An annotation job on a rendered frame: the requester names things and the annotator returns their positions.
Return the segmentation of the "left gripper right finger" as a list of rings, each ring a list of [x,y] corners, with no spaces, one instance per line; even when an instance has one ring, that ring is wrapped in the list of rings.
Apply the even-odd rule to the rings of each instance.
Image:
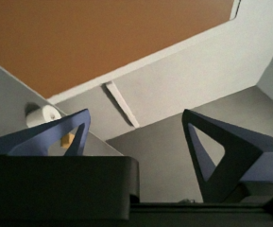
[[[239,183],[273,183],[273,137],[184,109],[182,126],[203,202],[221,202]],[[216,166],[194,128],[223,146]]]

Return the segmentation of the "tan cardboard cube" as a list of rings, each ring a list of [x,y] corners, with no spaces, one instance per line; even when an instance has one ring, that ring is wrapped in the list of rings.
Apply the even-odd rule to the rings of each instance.
[[[74,139],[74,135],[70,134],[65,137],[62,137],[62,148],[68,149]]]

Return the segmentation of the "white paper roll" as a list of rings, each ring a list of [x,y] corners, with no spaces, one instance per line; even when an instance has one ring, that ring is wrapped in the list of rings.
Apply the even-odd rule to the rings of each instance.
[[[32,114],[27,120],[27,125],[31,128],[60,118],[60,114],[55,109],[47,108]]]

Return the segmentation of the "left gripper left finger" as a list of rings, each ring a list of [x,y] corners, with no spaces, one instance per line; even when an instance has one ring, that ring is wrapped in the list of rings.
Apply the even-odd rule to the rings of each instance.
[[[88,109],[25,130],[0,136],[0,154],[9,156],[49,156],[49,147],[78,127],[63,156],[82,156],[91,117]]]

